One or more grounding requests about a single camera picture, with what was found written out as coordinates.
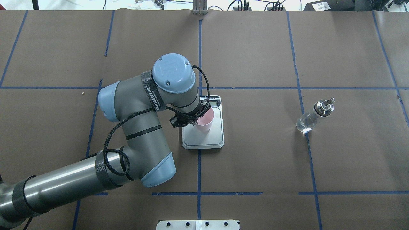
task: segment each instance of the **white sticker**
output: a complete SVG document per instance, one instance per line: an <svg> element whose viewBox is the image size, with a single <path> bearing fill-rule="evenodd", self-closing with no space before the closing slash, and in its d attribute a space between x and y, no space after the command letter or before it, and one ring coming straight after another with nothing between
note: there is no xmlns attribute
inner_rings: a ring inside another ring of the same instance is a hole
<svg viewBox="0 0 409 230"><path fill-rule="evenodd" d="M331 7L328 5L327 2L314 3L312 4L312 7L314 8L315 11L323 11L323 10L331 9Z"/></svg>

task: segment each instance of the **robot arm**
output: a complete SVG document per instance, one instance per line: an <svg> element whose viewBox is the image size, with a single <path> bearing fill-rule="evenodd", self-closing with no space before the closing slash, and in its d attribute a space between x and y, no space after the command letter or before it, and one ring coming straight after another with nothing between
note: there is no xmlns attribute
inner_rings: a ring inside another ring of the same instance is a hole
<svg viewBox="0 0 409 230"><path fill-rule="evenodd" d="M101 110L112 122L143 112L122 124L128 145L117 151L125 156L108 151L104 159L100 151L15 185L0 184L0 229L15 228L27 217L133 180L140 179L146 187L166 182L176 168L156 112L171 104L176 115L170 122L173 127L182 127L197 121L210 107L200 101L192 66L179 54L162 56L152 71L107 86L98 97ZM121 176L113 171L128 173Z"/></svg>

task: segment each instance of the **black tape band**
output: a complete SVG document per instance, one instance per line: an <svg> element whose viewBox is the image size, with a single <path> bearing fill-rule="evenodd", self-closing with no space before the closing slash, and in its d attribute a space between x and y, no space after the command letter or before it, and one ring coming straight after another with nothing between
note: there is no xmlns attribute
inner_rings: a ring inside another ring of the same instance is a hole
<svg viewBox="0 0 409 230"><path fill-rule="evenodd" d="M122 146L122 147L120 148L120 151L121 151L121 152L124 151L124 147L125 147L125 146ZM124 162L124 157L123 157L121 154L119 155L119 161L121 162L122 170L123 170L123 171L126 171L125 162ZM134 180L135 180L135 179L133 179L133 178L129 175L129 173L127 173L125 176L126 176L126 178L128 178L128 180L130 180L130 181L134 181Z"/></svg>
<svg viewBox="0 0 409 230"><path fill-rule="evenodd" d="M112 190L121 187L122 185L117 185L112 178L109 177L106 171L106 165L103 160L103 153L99 151L95 157L95 173L102 186L107 190Z"/></svg>
<svg viewBox="0 0 409 230"><path fill-rule="evenodd" d="M141 74L142 84L144 85L144 89L146 94L149 97L149 101L151 102L153 108L157 111L162 111L166 109L166 105L163 102L159 91L157 90L156 84L152 78L152 71L146 71Z"/></svg>
<svg viewBox="0 0 409 230"><path fill-rule="evenodd" d="M158 129L161 129L161 128L162 128L161 125L157 125L157 126L155 126L155 127L151 127L151 128L142 130L142 131L140 131L140 132L137 132L137 133L134 133L134 134L131 134L131 135L126 136L126 140L130 140L130 139L132 139L132 138L136 138L136 137L145 135L145 134L147 134L147 133L153 132L153 131L158 130Z"/></svg>
<svg viewBox="0 0 409 230"><path fill-rule="evenodd" d="M13 189L13 206L16 209L18 213L20 213L23 218L31 217L31 216L39 216L41 214L44 214L46 212L36 212L33 210L33 208L30 207L30 205L27 202L27 199L25 198L24 194L24 187L31 178L36 177L36 176L30 176L26 180L22 180L18 182Z"/></svg>

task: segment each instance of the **pink cup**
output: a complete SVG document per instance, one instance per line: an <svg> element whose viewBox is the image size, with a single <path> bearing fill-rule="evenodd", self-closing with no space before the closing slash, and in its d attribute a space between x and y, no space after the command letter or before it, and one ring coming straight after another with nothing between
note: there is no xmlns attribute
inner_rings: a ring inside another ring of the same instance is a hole
<svg viewBox="0 0 409 230"><path fill-rule="evenodd" d="M199 118L198 123L195 125L201 131L208 131L213 123L214 118L214 111L213 108L210 109L203 115L203 117Z"/></svg>

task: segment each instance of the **glass bottle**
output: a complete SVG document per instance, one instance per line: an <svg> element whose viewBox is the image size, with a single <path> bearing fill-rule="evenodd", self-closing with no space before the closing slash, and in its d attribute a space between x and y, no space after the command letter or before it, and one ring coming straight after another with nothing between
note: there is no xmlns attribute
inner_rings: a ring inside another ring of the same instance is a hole
<svg viewBox="0 0 409 230"><path fill-rule="evenodd" d="M319 100L314 107L305 112L296 122L297 129L303 133L308 133L334 111L334 98L329 100Z"/></svg>

